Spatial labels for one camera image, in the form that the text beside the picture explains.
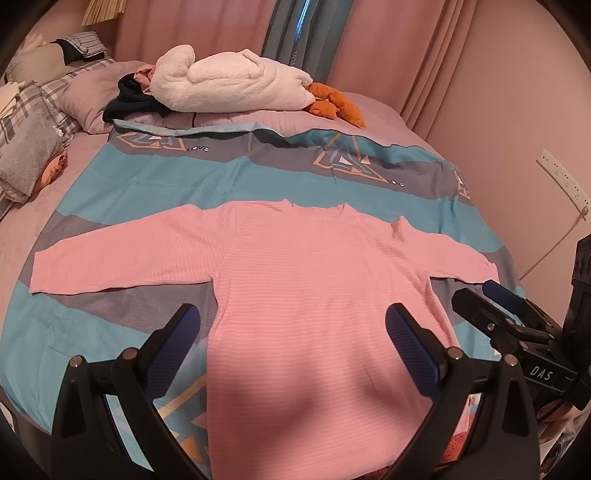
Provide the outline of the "pink ribbed long-sleeve sweater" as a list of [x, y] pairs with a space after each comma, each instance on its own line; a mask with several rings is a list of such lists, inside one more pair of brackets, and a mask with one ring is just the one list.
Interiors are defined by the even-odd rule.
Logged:
[[206, 426], [216, 479], [352, 479], [393, 464], [430, 403], [386, 330], [402, 303], [457, 337], [435, 278], [496, 279], [481, 253], [348, 205], [184, 205], [57, 242], [30, 289], [57, 295], [211, 282]]

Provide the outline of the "striped folded clothes stack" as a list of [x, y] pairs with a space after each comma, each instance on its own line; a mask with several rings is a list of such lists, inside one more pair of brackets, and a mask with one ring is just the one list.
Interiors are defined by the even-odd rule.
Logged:
[[105, 45], [92, 30], [59, 37], [54, 43], [61, 48], [65, 65], [100, 60], [106, 53]]

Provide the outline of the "teal grey patterned duvet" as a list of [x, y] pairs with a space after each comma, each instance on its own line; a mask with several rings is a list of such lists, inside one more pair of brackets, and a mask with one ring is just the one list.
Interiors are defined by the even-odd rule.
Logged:
[[1, 338], [1, 384], [49, 429], [68, 361], [141, 344], [184, 303], [201, 330], [156, 407], [213, 479], [353, 479], [427, 414], [386, 333], [403, 303], [491, 359], [453, 293], [513, 259], [456, 166], [387, 140], [257, 122], [118, 122], [32, 245]]

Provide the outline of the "orange plush toy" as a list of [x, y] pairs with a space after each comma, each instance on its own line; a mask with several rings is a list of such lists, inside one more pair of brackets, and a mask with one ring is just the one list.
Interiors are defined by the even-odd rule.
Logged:
[[308, 113], [332, 120], [341, 118], [356, 128], [367, 126], [361, 109], [340, 90], [323, 83], [312, 82], [308, 86], [308, 91], [315, 96], [315, 101], [304, 108]]

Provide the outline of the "pink curtain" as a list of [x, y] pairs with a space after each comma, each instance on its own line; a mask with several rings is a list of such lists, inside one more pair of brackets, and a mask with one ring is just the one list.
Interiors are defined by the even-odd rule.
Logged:
[[[276, 1], [129, 1], [117, 60], [155, 63], [177, 45], [198, 59], [249, 48], [262, 55]], [[354, 1], [325, 84], [379, 100], [426, 136], [459, 63], [474, 1]]]

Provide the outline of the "grey folded cloth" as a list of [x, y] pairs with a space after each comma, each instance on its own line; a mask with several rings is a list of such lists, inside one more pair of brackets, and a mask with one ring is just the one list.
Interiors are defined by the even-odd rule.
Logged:
[[14, 203], [26, 203], [49, 161], [63, 148], [62, 135], [46, 115], [24, 120], [1, 149], [1, 191]]

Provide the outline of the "black garment on bed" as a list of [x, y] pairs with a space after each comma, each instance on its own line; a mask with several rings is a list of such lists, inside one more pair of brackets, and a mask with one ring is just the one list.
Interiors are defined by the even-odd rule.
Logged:
[[118, 95], [107, 103], [102, 114], [102, 120], [107, 124], [113, 124], [115, 120], [123, 120], [136, 113], [157, 113], [162, 118], [172, 113], [169, 107], [142, 91], [133, 73], [121, 77], [117, 86]]

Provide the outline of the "plaid grey pillow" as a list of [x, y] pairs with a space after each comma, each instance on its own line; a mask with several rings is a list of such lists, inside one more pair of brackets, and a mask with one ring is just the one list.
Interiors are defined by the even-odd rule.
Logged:
[[66, 136], [72, 136], [81, 131], [82, 127], [79, 122], [60, 109], [61, 97], [78, 75], [86, 71], [106, 68], [113, 62], [112, 58], [106, 57], [43, 84], [33, 81], [26, 83], [25, 88], [16, 97], [16, 106], [13, 112], [1, 119], [1, 148], [8, 145], [22, 124], [36, 114], [45, 116]]

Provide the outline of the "mauve pillow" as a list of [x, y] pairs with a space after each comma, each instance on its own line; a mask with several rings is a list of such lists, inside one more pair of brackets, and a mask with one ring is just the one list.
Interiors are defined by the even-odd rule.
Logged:
[[118, 81], [127, 74], [134, 78], [153, 65], [140, 61], [114, 62], [105, 67], [78, 73], [59, 100], [60, 110], [75, 119], [85, 133], [108, 133], [112, 125], [102, 120], [107, 104], [119, 94]]

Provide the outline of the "grey-blue curtain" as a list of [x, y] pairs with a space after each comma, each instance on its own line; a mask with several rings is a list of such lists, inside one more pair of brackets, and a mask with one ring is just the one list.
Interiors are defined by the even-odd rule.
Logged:
[[262, 56], [325, 83], [353, 0], [280, 0], [270, 17]]

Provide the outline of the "white fluffy folded blanket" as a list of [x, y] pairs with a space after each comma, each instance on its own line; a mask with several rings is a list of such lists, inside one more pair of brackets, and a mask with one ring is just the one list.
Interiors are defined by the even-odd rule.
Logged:
[[249, 49], [200, 60], [190, 45], [177, 45], [156, 62], [153, 97], [184, 113], [300, 111], [315, 102], [311, 76]]

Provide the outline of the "straw tassel hanging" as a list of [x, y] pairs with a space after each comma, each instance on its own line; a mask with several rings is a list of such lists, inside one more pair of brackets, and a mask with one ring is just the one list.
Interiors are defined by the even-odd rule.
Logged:
[[90, 0], [81, 25], [91, 26], [119, 19], [125, 11], [126, 0]]

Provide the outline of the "white wall power strip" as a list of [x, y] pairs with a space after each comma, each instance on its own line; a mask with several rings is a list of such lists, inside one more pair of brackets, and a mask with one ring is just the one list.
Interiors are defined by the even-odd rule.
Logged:
[[590, 197], [575, 178], [546, 149], [542, 150], [536, 163], [554, 180], [577, 211], [586, 218], [590, 213]]

